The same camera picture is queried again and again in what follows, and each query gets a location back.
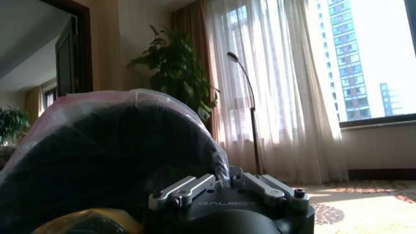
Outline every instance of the metal bracket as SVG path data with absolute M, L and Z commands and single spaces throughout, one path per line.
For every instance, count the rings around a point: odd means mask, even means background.
M 285 194 L 262 182 L 258 175 L 254 176 L 250 173 L 238 173 L 233 177 L 233 186 L 257 193 L 262 197 L 265 204 L 270 207 L 277 207 L 285 200 Z
M 288 200 L 288 205 L 292 209 L 298 211 L 308 210 L 309 195 L 305 193 L 305 191 L 302 191 L 301 189 L 292 189 L 269 175 L 261 175 L 260 178 L 269 186 L 284 192 L 285 198 Z
M 161 191 L 154 191 L 149 195 L 149 209 L 153 211 L 161 210 L 165 207 L 165 205 L 173 200 L 172 198 L 173 192 L 194 180 L 196 177 L 186 176 L 184 179 L 177 181 L 174 184 L 172 184 Z
M 214 185 L 214 176 L 212 174 L 205 174 L 197 180 L 188 183 L 172 194 L 176 206 L 184 208 L 188 205 L 190 205 L 192 199 L 213 185 Z

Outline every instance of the plastic bag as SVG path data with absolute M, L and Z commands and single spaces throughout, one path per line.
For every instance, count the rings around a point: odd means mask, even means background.
M 89 209 L 66 214 L 36 228 L 33 234 L 140 234 L 142 225 L 116 209 Z
M 0 172 L 0 233 L 94 207 L 140 220 L 154 189 L 205 173 L 229 183 L 226 154 L 174 98 L 145 89 L 61 97 Z

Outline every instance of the baseboard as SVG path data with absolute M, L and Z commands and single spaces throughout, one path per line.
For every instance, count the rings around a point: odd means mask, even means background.
M 352 169 L 349 179 L 416 180 L 416 168 L 408 169 Z

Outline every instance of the yellow object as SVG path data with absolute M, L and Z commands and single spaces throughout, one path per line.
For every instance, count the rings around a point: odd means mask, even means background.
M 113 227 L 121 228 L 124 233 L 140 234 L 142 232 L 142 225 L 132 218 L 132 216 L 122 210 L 100 208 L 89 209 L 80 212 L 66 214 L 40 226 L 33 234 L 65 234 L 81 222 L 88 222 L 89 218 L 100 218 L 98 225 L 108 226 L 108 220 L 114 222 Z

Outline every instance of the indoor plant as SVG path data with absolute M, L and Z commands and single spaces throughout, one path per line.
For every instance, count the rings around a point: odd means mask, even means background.
M 128 67 L 145 64 L 154 74 L 150 88 L 180 100 L 206 122 L 216 106 L 217 94 L 209 98 L 210 85 L 196 58 L 190 38 L 184 32 L 157 31 L 150 25 L 154 40 L 142 56 L 128 63 Z
M 24 111 L 0 108 L 0 146 L 13 145 L 28 126 L 28 117 Z

